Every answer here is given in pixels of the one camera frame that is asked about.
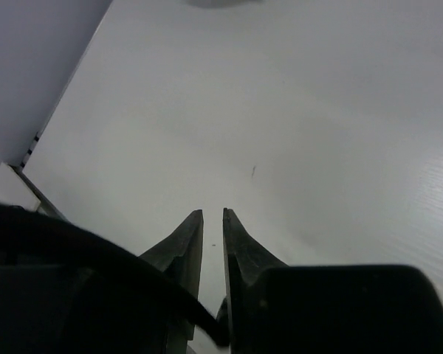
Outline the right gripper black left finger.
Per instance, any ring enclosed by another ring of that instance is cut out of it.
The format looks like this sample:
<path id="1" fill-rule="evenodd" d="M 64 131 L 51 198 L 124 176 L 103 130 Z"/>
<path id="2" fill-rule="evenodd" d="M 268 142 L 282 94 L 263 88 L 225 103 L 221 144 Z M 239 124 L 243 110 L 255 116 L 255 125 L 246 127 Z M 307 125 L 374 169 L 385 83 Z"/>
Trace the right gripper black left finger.
<path id="1" fill-rule="evenodd" d="M 190 295 L 199 295 L 203 248 L 203 214 L 195 210 L 166 238 L 143 254 L 146 261 Z M 193 339 L 194 325 L 179 316 L 167 316 L 159 310 L 142 316 L 143 341 L 169 341 Z"/>

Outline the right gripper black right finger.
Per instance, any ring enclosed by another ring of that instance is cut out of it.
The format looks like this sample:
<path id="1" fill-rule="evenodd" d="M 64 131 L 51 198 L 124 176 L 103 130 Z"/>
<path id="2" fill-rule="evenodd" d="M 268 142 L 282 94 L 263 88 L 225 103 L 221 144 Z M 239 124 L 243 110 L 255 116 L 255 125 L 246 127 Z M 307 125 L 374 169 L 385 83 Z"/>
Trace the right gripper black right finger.
<path id="1" fill-rule="evenodd" d="M 263 274 L 287 264 L 248 233 L 234 210 L 223 210 L 222 228 L 226 297 L 217 320 L 229 330 L 231 353 L 251 353 L 256 322 L 267 309 Z"/>

